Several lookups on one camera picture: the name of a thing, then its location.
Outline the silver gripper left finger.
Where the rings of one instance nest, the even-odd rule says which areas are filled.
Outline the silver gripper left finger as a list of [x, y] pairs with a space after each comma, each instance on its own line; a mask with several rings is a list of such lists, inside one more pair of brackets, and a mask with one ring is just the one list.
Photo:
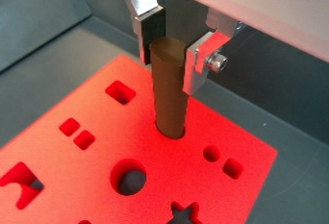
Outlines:
[[150, 64], [151, 42], [166, 36], [166, 10], [157, 0], [125, 0], [131, 13], [133, 29], [139, 41], [143, 64]]

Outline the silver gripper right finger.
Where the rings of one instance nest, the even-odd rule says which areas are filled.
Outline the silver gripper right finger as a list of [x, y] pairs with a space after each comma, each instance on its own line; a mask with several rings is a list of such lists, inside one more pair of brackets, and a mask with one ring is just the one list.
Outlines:
[[212, 28], [188, 47], [182, 90], [188, 95], [206, 83], [209, 71], [218, 73], [228, 64], [222, 46], [245, 28], [245, 23], [209, 8], [206, 25]]

